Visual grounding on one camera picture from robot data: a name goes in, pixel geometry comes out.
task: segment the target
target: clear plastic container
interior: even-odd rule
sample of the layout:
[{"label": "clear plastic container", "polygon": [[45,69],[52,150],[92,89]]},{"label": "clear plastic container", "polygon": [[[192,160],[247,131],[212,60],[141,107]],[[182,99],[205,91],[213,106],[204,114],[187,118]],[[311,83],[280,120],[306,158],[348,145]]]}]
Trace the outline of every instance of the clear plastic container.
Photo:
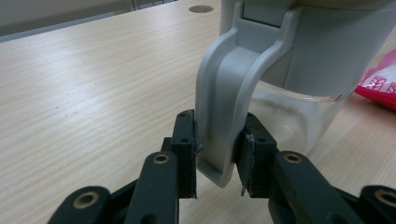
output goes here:
[{"label": "clear plastic container", "polygon": [[280,150],[307,153],[347,100],[345,95],[315,97],[260,81],[249,106],[277,141]]}]

